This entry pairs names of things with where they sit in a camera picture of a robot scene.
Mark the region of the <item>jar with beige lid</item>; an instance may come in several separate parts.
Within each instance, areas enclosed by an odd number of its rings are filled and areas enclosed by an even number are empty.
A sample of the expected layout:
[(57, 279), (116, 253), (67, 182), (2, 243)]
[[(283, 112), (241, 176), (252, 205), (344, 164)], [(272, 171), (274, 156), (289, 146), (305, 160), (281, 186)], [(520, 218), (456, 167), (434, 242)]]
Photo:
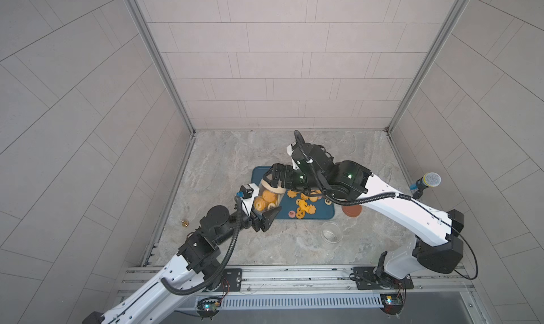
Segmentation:
[(265, 179), (261, 179), (258, 184), (259, 194), (253, 203), (253, 209), (257, 212), (265, 212), (275, 209), (281, 203), (287, 189), (282, 187), (272, 187)]

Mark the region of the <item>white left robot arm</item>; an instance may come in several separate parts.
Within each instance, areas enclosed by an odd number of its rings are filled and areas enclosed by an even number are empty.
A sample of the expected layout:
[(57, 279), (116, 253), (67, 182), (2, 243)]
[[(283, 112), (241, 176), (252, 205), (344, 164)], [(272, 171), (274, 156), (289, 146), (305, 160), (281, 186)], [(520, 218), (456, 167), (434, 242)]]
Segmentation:
[(193, 294), (216, 287), (221, 280), (242, 229), (267, 231), (281, 211), (278, 206), (260, 215), (245, 214), (243, 200), (235, 197), (235, 211), (212, 207), (200, 226), (170, 261), (148, 282), (105, 313), (95, 311), (84, 323), (161, 323)]

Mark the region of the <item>yellow pretzel cookie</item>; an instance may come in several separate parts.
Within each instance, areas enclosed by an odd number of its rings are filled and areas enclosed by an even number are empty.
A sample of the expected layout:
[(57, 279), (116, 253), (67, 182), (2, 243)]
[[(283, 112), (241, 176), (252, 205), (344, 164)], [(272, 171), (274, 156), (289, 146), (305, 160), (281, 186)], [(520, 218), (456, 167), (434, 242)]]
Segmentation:
[(303, 219), (306, 215), (306, 212), (305, 210), (303, 209), (297, 209), (297, 212), (296, 212), (296, 218), (297, 219)]

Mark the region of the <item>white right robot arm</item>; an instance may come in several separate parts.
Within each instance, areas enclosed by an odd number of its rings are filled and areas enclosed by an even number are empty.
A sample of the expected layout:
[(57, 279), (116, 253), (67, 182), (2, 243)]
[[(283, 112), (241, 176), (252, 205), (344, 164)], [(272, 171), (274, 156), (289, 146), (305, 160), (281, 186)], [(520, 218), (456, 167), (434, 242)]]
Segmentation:
[(366, 205), (414, 234), (409, 243), (381, 255), (367, 279), (370, 283), (401, 281), (423, 269), (439, 274), (456, 271), (463, 251), (470, 246), (461, 234), (461, 212), (444, 212), (422, 204), (354, 161), (334, 162), (323, 146), (305, 142), (299, 131), (294, 136), (294, 143), (287, 147), (291, 163), (274, 164), (263, 175), (267, 189), (302, 192), (306, 196), (318, 192), (339, 206)]

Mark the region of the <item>terracotta jar lid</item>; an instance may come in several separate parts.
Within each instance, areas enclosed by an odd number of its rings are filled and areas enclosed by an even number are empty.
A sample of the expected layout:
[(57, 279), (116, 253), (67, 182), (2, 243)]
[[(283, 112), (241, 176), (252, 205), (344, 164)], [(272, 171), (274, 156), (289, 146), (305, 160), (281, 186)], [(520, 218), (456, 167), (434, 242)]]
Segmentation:
[(352, 205), (352, 206), (342, 206), (341, 207), (344, 214), (351, 218), (356, 218), (361, 215), (362, 213), (362, 206), (361, 205)]

